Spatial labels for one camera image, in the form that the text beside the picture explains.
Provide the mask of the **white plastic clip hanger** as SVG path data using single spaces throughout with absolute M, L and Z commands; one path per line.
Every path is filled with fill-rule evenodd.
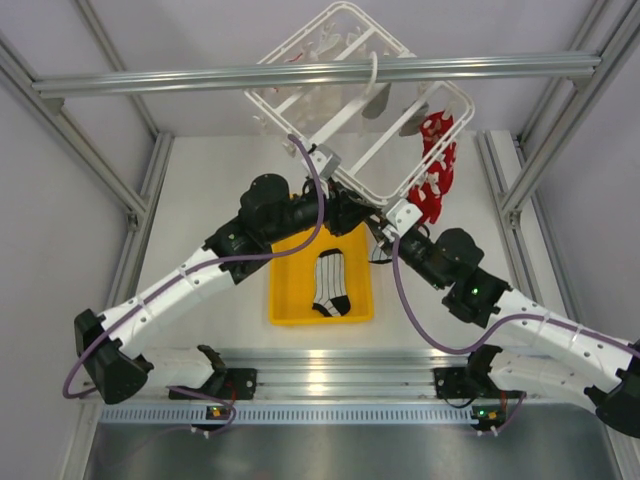
M 262 59 L 262 64 L 322 63 L 331 61 L 384 60 L 413 57 L 413 53 L 378 22 L 353 3 L 329 5 L 292 37 Z M 293 134 L 305 145 L 327 144 L 343 127 L 354 122 L 366 124 L 364 107 L 384 88 L 376 83 L 362 86 L 319 85 L 252 88 L 245 96 L 260 109 L 263 130 L 275 126 Z M 402 170 L 395 185 L 379 188 L 369 183 L 364 170 L 402 125 L 425 103 L 428 115 L 447 110 L 454 123 L 421 160 Z M 464 130 L 475 114 L 471 97 L 450 81 L 422 81 L 416 99 L 377 140 L 356 160 L 339 166 L 332 178 L 355 191 L 366 202 L 385 208 L 422 180 L 436 156 Z

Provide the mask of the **striped black white sock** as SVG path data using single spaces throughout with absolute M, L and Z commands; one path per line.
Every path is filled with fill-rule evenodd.
M 350 312 L 345 257 L 340 249 L 334 248 L 320 253 L 315 262 L 314 280 L 314 311 L 326 318 L 342 317 Z

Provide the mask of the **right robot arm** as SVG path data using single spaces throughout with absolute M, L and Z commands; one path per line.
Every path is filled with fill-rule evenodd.
M 484 256 L 460 228 L 436 241 L 419 228 L 392 235 L 396 289 L 416 331 L 433 347 L 465 355 L 466 382 L 478 396 L 495 390 L 553 398 L 581 407 L 608 427 L 639 435 L 639 345 L 586 328 L 547 309 L 480 266 Z M 468 347 L 436 342 L 419 324 L 404 292 L 401 265 L 437 290 L 458 320 L 478 326 Z

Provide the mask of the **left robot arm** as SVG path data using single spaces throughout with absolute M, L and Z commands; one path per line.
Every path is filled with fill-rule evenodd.
M 205 397 L 220 394 L 226 366 L 207 345 L 152 354 L 150 340 L 208 297 L 239 285 L 263 266 L 271 270 L 274 323 L 322 318 L 356 321 L 372 313 L 364 223 L 375 210 L 338 182 L 308 179 L 301 194 L 277 174 L 254 179 L 238 214 L 176 270 L 147 290 L 100 314 L 74 320 L 79 366 L 108 405 L 146 387 Z

